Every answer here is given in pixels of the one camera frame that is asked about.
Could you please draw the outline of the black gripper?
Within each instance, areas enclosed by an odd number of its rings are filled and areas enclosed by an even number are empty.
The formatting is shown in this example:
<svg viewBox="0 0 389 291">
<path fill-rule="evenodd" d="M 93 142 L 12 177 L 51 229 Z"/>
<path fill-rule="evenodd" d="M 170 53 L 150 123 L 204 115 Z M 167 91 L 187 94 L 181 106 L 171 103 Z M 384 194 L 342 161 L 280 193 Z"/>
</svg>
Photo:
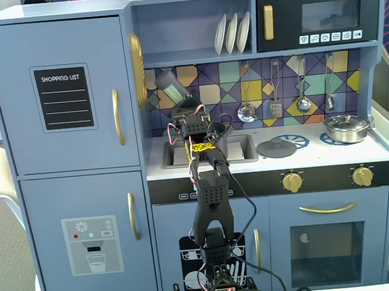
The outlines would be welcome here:
<svg viewBox="0 0 389 291">
<path fill-rule="evenodd" d="M 210 121 L 209 111 L 198 98 L 190 96 L 187 99 L 187 102 L 189 107 L 185 105 L 186 102 L 184 100 L 176 104 L 172 109 L 174 124 L 182 124 L 184 122 L 184 117 L 193 115 L 198 115 L 203 121 Z"/>
</svg>

